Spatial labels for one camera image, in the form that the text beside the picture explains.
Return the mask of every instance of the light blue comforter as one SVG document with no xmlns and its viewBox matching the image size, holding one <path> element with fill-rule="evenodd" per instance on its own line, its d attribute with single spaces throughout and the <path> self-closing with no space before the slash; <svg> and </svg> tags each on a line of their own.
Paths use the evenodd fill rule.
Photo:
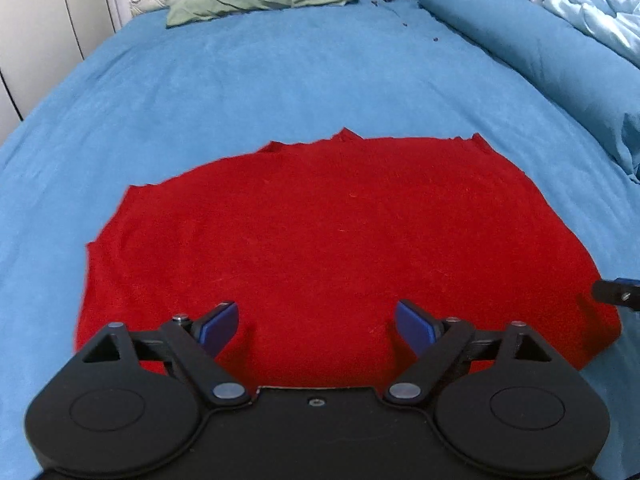
<svg viewBox="0 0 640 480">
<path fill-rule="evenodd" d="M 84 245 L 127 186 L 272 139 L 309 142 L 344 126 L 365 137 L 480 132 L 535 182 L 604 277 L 640 277 L 640 186 L 564 110 L 415 0 L 171 30 L 165 19 L 133 19 L 0 148 L 1 479 L 38 471 L 24 410 L 72 353 Z M 583 371 L 612 415 L 597 465 L 610 480 L 640 470 L 640 442 L 629 439 L 640 427 L 640 322 L 621 315 L 622 338 Z"/>
<path fill-rule="evenodd" d="M 640 67 L 640 0 L 531 0 Z"/>
</svg>

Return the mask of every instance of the wardrobe door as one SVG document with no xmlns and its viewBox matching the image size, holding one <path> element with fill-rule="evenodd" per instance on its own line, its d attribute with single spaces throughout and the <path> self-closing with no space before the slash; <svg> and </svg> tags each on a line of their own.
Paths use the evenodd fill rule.
<svg viewBox="0 0 640 480">
<path fill-rule="evenodd" d="M 4 83 L 0 80 L 0 144 L 15 130 L 19 123 L 18 112 L 15 111 L 9 92 L 6 91 Z"/>
<path fill-rule="evenodd" d="M 114 33 L 107 0 L 66 0 L 83 57 Z"/>
<path fill-rule="evenodd" d="M 0 0 L 0 72 L 23 117 L 81 61 L 65 0 Z"/>
</svg>

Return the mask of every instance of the red towel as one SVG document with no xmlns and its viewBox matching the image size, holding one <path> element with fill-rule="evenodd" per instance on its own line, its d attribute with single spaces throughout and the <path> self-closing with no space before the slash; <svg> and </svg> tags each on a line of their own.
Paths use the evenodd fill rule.
<svg viewBox="0 0 640 480">
<path fill-rule="evenodd" d="M 590 299 L 588 252 L 478 134 L 272 142 L 129 188 L 88 249 L 76 346 L 231 299 L 240 327 L 217 361 L 247 386 L 382 387 L 415 358 L 400 298 L 486 330 L 523 320 L 578 368 L 620 334 Z"/>
</svg>

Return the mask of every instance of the blue duvet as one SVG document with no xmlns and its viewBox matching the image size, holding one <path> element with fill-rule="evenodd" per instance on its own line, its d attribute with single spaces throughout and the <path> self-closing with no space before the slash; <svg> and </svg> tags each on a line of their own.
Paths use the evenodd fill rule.
<svg viewBox="0 0 640 480">
<path fill-rule="evenodd" d="M 344 126 L 364 137 L 480 132 L 535 182 L 604 277 L 640 277 L 640 186 L 567 112 L 415 0 L 171 30 L 165 19 L 135 18 L 0 148 L 0 478 L 38 472 L 24 410 L 71 355 L 84 245 L 127 186 L 272 139 L 308 142 Z M 640 322 L 621 316 L 622 338 L 583 372 L 612 415 L 597 464 L 611 480 L 640 471 L 630 438 Z"/>
</svg>

